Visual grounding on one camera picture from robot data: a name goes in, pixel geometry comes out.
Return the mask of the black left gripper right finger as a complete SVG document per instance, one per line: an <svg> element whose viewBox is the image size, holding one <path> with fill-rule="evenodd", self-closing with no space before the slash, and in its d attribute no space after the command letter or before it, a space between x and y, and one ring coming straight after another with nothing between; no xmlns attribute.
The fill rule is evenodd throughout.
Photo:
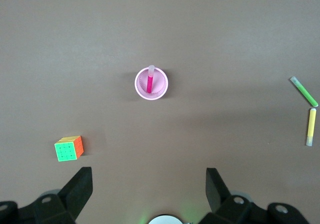
<svg viewBox="0 0 320 224"><path fill-rule="evenodd" d="M216 168L206 169L205 194L211 212L201 224L308 224L295 207L271 203L264 210L241 195L233 195Z"/></svg>

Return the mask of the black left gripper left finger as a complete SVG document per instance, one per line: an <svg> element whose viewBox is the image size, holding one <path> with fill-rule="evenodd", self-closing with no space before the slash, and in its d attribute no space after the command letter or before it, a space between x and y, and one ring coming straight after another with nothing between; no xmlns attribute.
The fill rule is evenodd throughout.
<svg viewBox="0 0 320 224"><path fill-rule="evenodd" d="M93 193L91 167L82 167L57 194L46 194L19 208L0 203L2 224L74 224Z"/></svg>

